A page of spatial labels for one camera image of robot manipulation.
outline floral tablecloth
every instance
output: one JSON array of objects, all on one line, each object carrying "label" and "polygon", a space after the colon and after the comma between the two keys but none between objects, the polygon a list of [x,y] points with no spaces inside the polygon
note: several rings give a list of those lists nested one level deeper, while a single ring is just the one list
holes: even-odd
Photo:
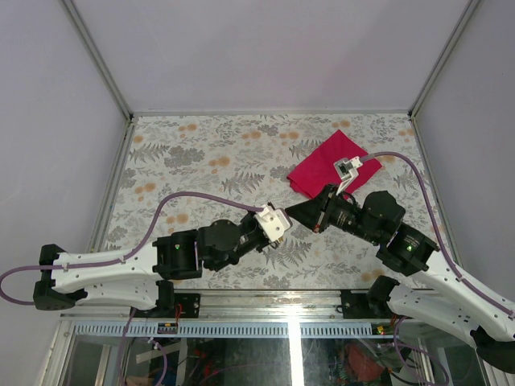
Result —
[{"label": "floral tablecloth", "polygon": [[[423,170],[405,114],[322,114],[140,117],[122,173],[104,249],[135,246],[145,234],[159,200],[174,191],[202,191],[250,205],[267,201],[288,207],[305,200],[286,180],[320,143],[342,130],[369,153],[394,150]],[[388,190],[406,208],[405,221],[434,239],[417,180],[400,159],[384,157],[383,167],[358,191]],[[202,199],[169,203],[153,237],[208,225],[214,219],[238,222],[245,213]],[[294,221],[280,248],[250,253],[239,265],[201,279],[176,282],[196,289],[368,288],[391,273],[375,257],[377,247],[329,228],[311,233]]]}]

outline white backdrop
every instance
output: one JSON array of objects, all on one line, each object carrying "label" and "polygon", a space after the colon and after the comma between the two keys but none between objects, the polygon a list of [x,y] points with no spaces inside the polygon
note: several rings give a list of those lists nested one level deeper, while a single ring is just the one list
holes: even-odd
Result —
[{"label": "white backdrop", "polygon": [[417,121],[463,266],[515,298],[515,2],[484,2]]},{"label": "white backdrop", "polygon": [[404,109],[468,0],[76,0],[133,111]]},{"label": "white backdrop", "polygon": [[[0,273],[85,251],[124,120],[59,2],[0,2]],[[39,272],[2,288],[31,300]],[[59,313],[0,299],[0,384],[36,385]]]}]

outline red cloth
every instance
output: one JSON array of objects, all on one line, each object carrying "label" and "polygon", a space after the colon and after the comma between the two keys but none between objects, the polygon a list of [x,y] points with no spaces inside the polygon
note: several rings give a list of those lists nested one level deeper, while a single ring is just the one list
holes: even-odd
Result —
[{"label": "red cloth", "polygon": [[[328,183],[340,184],[340,176],[333,165],[336,161],[342,158],[363,157],[367,154],[338,130],[288,174],[290,186],[294,191],[312,199]],[[345,191],[353,193],[380,168],[381,164],[375,159],[366,162],[358,169],[357,179]]]}]

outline black mount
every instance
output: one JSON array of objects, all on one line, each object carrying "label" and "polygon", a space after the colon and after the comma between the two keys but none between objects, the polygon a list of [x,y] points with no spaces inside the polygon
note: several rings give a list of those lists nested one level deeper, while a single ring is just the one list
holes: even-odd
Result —
[{"label": "black mount", "polygon": [[[66,251],[55,244],[44,245],[39,254],[39,265],[53,265],[54,260],[59,259],[59,254],[62,252]],[[54,285],[56,285],[56,281],[52,280],[52,272],[42,270],[41,280],[35,283],[32,295],[36,309],[42,311],[67,310],[73,308],[77,300],[88,296],[83,289],[72,294],[62,294],[52,289]]]},{"label": "black mount", "polygon": [[379,245],[378,257],[384,265],[405,276],[427,270],[427,259],[436,243],[418,230],[404,224],[406,210],[388,191],[367,195],[363,207],[336,195],[336,185],[326,185],[314,198],[286,209],[313,232],[321,233],[330,225]]},{"label": "black mount", "polygon": [[152,244],[158,249],[153,271],[166,280],[193,279],[202,277],[202,266],[219,271],[254,249],[261,252],[270,241],[253,215],[247,213],[239,225],[217,220],[208,227],[159,237]]},{"label": "black mount", "polygon": [[200,312],[200,294],[174,294],[171,281],[158,281],[159,299],[151,310],[136,310],[135,318],[174,318],[175,312],[181,309],[181,318],[196,319]]}]

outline leaf pattern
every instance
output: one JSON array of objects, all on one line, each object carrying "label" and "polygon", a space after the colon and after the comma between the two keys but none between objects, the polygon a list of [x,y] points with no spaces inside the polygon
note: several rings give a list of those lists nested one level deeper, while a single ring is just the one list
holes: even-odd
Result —
[{"label": "leaf pattern", "polygon": [[279,129],[276,125],[261,125],[257,128],[259,131],[262,131],[263,133],[270,135],[271,137],[276,136],[279,134]]},{"label": "leaf pattern", "polygon": [[302,140],[298,145],[293,145],[290,148],[291,155],[297,157],[297,159],[305,158],[313,153],[313,150],[319,147],[321,143],[322,141],[316,139]]},{"label": "leaf pattern", "polygon": [[[398,151],[423,171],[405,114],[275,114],[252,116],[140,117],[105,232],[104,250],[134,247],[146,233],[155,207],[176,191],[201,191],[240,203],[289,207],[305,200],[287,175],[336,130],[363,149]],[[359,203],[387,190],[406,209],[404,221],[434,239],[418,183],[402,161],[381,158],[384,168],[354,192]],[[438,210],[431,196],[434,211]],[[198,198],[169,201],[151,237],[209,225],[235,223],[245,213]],[[294,221],[278,249],[245,255],[238,265],[176,283],[180,289],[367,288],[379,274],[409,286],[419,283],[389,271],[377,248],[336,228],[315,234]]]},{"label": "leaf pattern", "polygon": [[242,171],[240,174],[236,173],[232,178],[226,179],[222,183],[222,187],[224,187],[224,191],[229,191],[231,194],[233,191],[237,193],[242,193],[242,191],[247,191],[252,193],[252,190],[255,190],[259,187],[259,183],[265,178],[265,175],[259,175],[257,173],[249,173]]},{"label": "leaf pattern", "polygon": [[168,151],[170,157],[164,159],[166,167],[189,166],[204,159],[205,153],[198,149],[184,149],[182,146],[171,147]]},{"label": "leaf pattern", "polygon": [[135,162],[138,160],[147,162],[149,159],[151,161],[156,161],[159,157],[162,157],[169,148],[170,146],[167,145],[147,143],[138,149],[132,149],[129,153],[130,160],[134,160]]},{"label": "leaf pattern", "polygon": [[284,181],[285,183],[288,182],[288,179],[286,178],[289,173],[293,171],[293,169],[297,165],[292,165],[289,167],[286,166],[276,166],[270,169],[270,175],[274,177],[275,179],[280,179],[281,181]]},{"label": "leaf pattern", "polygon": [[279,248],[268,248],[263,251],[266,257],[266,263],[270,262],[275,268],[275,263],[288,268],[288,264],[299,266],[299,262],[303,262],[303,258],[307,257],[307,253],[311,249],[311,243],[303,241],[288,240],[281,244]]}]

